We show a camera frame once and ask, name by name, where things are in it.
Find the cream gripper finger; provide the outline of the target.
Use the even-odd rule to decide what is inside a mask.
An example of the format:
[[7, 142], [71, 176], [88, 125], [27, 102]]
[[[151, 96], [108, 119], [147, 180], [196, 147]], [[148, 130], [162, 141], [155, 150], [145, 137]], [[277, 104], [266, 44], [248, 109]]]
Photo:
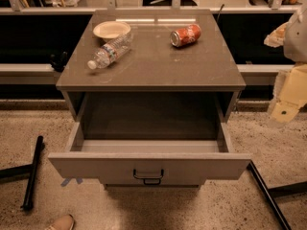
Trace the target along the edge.
[[283, 45], [285, 31], [287, 24], [283, 23], [275, 30], [273, 30], [270, 34], [268, 34], [264, 40], [264, 44], [273, 48], [277, 48]]
[[275, 79], [273, 98], [268, 107], [269, 125], [283, 127], [307, 104], [307, 64], [281, 70]]

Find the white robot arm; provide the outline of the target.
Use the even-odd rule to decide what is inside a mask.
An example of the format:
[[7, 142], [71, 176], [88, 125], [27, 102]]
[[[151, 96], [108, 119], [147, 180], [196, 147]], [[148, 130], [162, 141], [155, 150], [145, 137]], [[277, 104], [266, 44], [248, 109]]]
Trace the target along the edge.
[[264, 44], [282, 46], [284, 56], [295, 63], [291, 70], [277, 74], [268, 107], [270, 125], [283, 127], [307, 104], [307, 6], [301, 6], [288, 22], [273, 30]]

